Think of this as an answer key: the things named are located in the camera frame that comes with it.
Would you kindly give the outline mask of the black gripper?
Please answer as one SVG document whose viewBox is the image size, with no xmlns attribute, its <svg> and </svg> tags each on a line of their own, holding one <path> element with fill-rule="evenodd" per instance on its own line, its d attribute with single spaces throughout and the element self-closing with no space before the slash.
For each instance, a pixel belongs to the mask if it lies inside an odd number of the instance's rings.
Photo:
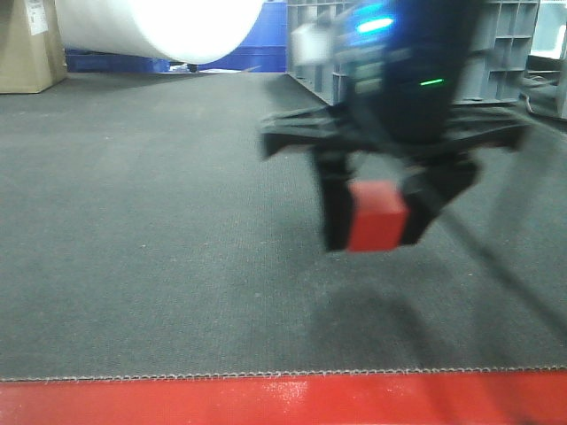
<svg viewBox="0 0 567 425">
<path fill-rule="evenodd" d="M 264 159 L 305 151 L 317 168 L 349 168 L 349 157 L 356 152 L 421 167 L 401 184 L 408 218 L 400 244 L 414 245 L 443 209 L 475 184 L 479 165 L 468 154 L 483 148 L 517 151 L 528 124 L 509 112 L 456 106 L 430 140 L 421 130 L 407 140 L 394 134 L 412 123 L 409 117 L 383 122 L 366 108 L 344 105 L 276 112 L 260 122 L 259 151 Z"/>
</svg>

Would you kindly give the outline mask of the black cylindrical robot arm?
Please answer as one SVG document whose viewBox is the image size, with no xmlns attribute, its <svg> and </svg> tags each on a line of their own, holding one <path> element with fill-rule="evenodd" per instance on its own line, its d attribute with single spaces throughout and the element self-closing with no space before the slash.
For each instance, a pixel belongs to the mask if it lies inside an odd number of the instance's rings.
<svg viewBox="0 0 567 425">
<path fill-rule="evenodd" d="M 327 251 L 414 245 L 478 180 L 475 151 L 517 151 L 527 125 L 454 101 L 480 1 L 359 1 L 325 23 L 346 69 L 334 104 L 267 116 L 265 158 L 306 151 L 322 200 Z"/>
</svg>

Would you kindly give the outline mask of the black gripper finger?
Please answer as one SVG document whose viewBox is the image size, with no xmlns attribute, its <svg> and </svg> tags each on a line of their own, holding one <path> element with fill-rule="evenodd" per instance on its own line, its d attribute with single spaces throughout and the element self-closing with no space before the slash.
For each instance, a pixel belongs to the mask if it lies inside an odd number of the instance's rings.
<svg viewBox="0 0 567 425">
<path fill-rule="evenodd" d="M 342 151 L 312 151 L 315 179 L 322 200 L 322 238 L 326 251 L 344 251 L 353 221 L 349 182 L 353 169 Z"/>
</svg>

